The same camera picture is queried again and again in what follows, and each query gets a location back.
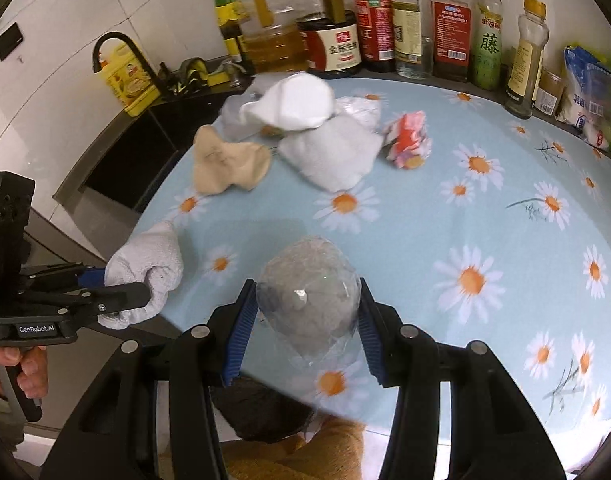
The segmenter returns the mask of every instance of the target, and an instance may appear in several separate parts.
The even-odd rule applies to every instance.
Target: table
[[[321,235],[403,322],[439,342],[485,341],[551,435],[611,418],[611,160],[551,124],[516,120],[462,92],[360,78],[330,84],[337,97],[380,96],[383,124],[424,110],[433,139],[426,164],[397,170],[381,154],[357,187],[331,194],[275,155],[252,192],[201,197],[186,153],[135,228],[164,218],[178,226],[185,273],[163,316],[180,330],[206,322],[284,247]],[[397,391],[369,374],[358,333],[342,357],[305,366],[258,319],[243,370],[389,434]],[[445,388],[441,408],[448,438]]]

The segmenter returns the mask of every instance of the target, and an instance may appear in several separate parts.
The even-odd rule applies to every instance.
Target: soy sauce jug
[[[308,72],[331,79],[361,69],[359,33],[353,11],[343,0],[308,0],[308,14],[297,20],[308,50]]]

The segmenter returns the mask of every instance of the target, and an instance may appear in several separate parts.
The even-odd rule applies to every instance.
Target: silver screw
[[[419,329],[414,325],[403,325],[399,330],[401,335],[407,339],[414,339],[419,335]]]
[[[472,341],[470,348],[475,354],[479,355],[483,355],[488,351],[488,347],[483,341]]]
[[[196,325],[196,327],[190,330],[190,335],[195,339],[203,339],[204,337],[208,337],[210,335],[210,329],[207,325]]]
[[[121,345],[121,351],[124,354],[132,354],[135,350],[139,348],[139,343],[134,341],[134,339],[130,339],[129,341],[124,341]]]

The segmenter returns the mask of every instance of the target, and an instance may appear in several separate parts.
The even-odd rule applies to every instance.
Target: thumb
[[[0,365],[15,366],[22,359],[22,354],[18,348],[0,348]]]

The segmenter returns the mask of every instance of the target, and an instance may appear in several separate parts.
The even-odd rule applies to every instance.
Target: green bottle
[[[494,90],[501,82],[501,0],[479,0],[479,27],[474,38],[473,82]]]

